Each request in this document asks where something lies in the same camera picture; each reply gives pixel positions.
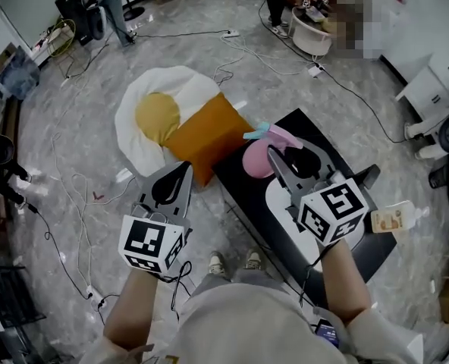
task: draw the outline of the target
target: white cabinet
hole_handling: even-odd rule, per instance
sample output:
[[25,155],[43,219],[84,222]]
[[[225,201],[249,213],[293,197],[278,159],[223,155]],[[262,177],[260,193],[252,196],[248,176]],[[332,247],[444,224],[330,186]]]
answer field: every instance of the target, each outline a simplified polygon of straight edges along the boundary
[[406,97],[419,116],[426,120],[449,108],[449,92],[429,66],[424,67],[396,97]]

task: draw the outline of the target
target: label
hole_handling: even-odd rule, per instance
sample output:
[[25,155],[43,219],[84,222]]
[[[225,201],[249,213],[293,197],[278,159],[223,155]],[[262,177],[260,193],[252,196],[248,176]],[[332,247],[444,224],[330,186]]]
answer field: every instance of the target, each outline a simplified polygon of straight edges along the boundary
[[393,212],[374,212],[372,224],[374,232],[402,231],[404,229],[401,210],[398,209]]

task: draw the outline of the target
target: white sneaker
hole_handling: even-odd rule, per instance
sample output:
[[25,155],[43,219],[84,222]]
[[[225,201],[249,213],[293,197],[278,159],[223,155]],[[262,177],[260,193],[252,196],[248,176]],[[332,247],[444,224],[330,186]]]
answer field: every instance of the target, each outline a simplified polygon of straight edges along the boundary
[[22,210],[26,204],[27,204],[26,197],[24,197],[24,201],[21,203],[16,203],[15,207],[17,210]]
[[[272,17],[271,17],[271,16],[268,17],[268,24],[272,25]],[[283,20],[283,21],[280,23],[280,25],[281,25],[282,27],[288,27],[288,22],[285,21],[285,20]]]
[[219,252],[211,252],[209,259],[209,274],[226,278],[225,264],[223,263],[223,255]]
[[280,38],[283,38],[283,39],[288,38],[288,35],[285,32],[285,30],[282,28],[282,26],[272,27],[272,32]]
[[262,257],[260,256],[260,251],[257,248],[252,248],[248,251],[246,255],[246,270],[263,270],[264,263],[262,262]]

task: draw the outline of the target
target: marble floor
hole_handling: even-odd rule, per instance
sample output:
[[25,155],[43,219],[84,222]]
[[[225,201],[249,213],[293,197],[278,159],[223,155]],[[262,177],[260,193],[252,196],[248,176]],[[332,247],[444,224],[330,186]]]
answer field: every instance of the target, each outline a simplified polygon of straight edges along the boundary
[[[275,69],[300,71],[304,63],[297,62],[297,56],[261,24],[258,10],[262,2],[161,0],[157,5],[145,1],[145,14],[132,26],[138,27],[139,34],[152,35],[233,28],[244,35],[254,51],[289,59],[272,60]],[[265,6],[262,16],[267,15]],[[93,55],[103,43],[89,44]],[[14,183],[48,221],[64,263],[81,290],[85,290],[86,280],[103,294],[120,292],[129,272],[117,253],[121,218],[137,198],[141,178],[132,181],[127,192],[108,205],[86,207],[84,219],[92,258],[89,279],[89,247],[83,235],[80,267],[84,280],[77,271],[81,223],[61,185],[52,142],[64,185],[79,209],[83,200],[71,186],[74,173],[87,178],[89,202],[93,193],[108,200],[121,193],[130,179],[120,176],[131,166],[117,147],[114,127],[114,115],[127,85],[152,67],[179,64],[212,77],[218,65],[239,58],[240,53],[220,42],[219,34],[138,38],[135,45],[125,49],[113,35],[83,76],[64,82],[54,63],[42,69],[40,85],[24,101],[20,115],[19,160],[33,174],[33,183]],[[340,59],[332,52],[322,63],[337,80],[364,96],[390,136],[398,140],[402,137],[403,123],[411,121],[412,116],[407,105],[394,101],[402,86],[380,61]],[[371,111],[324,74],[315,79],[306,71],[279,75],[252,55],[228,67],[234,77],[223,82],[221,89],[231,103],[246,102],[240,113],[252,125],[277,121],[300,108],[354,171],[373,163],[380,167],[381,176],[371,190],[377,205],[410,199],[418,206],[430,206],[430,217],[398,239],[397,247],[368,286],[379,311],[387,318],[424,334],[425,362],[431,362],[449,341],[449,327],[439,321],[438,291],[430,293],[432,279],[437,290],[441,288],[439,265],[449,250],[449,208],[445,190],[429,187],[432,163],[419,162],[413,156],[425,143],[390,143]],[[74,187],[83,193],[84,179],[76,176]],[[47,315],[37,323],[37,333],[58,352],[77,358],[102,333],[99,315],[89,301],[77,295],[64,275],[53,245],[44,239],[43,222],[29,212],[14,215],[14,257],[28,268],[33,298]],[[204,189],[193,189],[187,217],[194,232],[173,268],[178,270],[186,260],[192,261],[193,272],[185,281],[192,290],[206,274],[211,250],[221,250],[231,265],[237,266],[253,241],[225,205],[216,179]],[[157,345],[167,343],[177,328],[170,310],[173,289],[159,284],[150,338]],[[177,309],[186,298],[179,290]],[[103,317],[114,299],[108,299],[110,306],[102,310]]]

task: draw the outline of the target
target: bottle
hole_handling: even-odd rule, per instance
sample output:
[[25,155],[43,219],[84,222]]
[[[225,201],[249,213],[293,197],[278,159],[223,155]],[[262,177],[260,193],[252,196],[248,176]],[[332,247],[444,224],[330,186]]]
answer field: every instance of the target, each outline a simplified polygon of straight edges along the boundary
[[417,220],[429,214],[428,206],[418,209],[413,202],[403,201],[371,212],[372,231],[377,234],[407,231],[415,226]]

